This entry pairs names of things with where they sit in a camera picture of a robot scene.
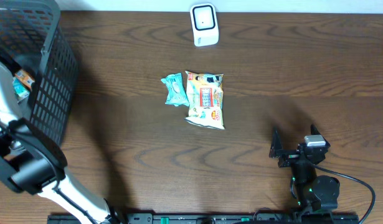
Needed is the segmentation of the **yellow snack bag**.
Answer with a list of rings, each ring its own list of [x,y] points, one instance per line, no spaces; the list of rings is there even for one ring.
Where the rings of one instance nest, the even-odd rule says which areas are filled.
[[[189,100],[188,117],[193,125],[224,130],[222,82],[224,74],[186,71],[186,95]]]

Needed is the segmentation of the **teal wet wipes pack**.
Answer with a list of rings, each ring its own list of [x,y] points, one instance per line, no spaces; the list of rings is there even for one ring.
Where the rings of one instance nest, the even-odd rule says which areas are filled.
[[[166,98],[167,105],[173,106],[189,106],[189,100],[184,90],[182,82],[182,74],[174,73],[161,79],[161,82],[166,85],[168,89],[168,95]]]

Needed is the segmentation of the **orange Kleenex tissue pack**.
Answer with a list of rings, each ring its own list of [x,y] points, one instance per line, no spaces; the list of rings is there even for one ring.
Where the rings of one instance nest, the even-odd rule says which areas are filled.
[[[16,78],[29,90],[32,90],[32,85],[35,82],[34,78],[27,71],[21,69],[15,73]]]

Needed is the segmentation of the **green Kleenex tissue pack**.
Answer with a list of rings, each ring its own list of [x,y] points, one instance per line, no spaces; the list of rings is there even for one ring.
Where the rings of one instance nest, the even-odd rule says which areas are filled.
[[[17,98],[17,102],[21,102],[30,95],[30,91],[16,77],[13,78],[12,85]]]

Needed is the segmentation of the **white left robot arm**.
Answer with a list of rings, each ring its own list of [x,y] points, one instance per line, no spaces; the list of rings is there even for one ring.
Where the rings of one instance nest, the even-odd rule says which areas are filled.
[[[12,84],[17,71],[0,58],[0,181],[57,203],[81,223],[127,223],[74,177],[61,148],[23,116]]]

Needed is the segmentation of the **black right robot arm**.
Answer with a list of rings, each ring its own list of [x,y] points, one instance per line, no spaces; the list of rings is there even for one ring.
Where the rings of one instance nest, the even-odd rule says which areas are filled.
[[[278,167],[291,169],[290,192],[298,205],[308,212],[326,212],[338,207],[340,183],[328,175],[318,175],[316,166],[325,160],[330,143],[315,125],[296,149],[284,149],[280,135],[273,130],[269,157],[278,159]]]

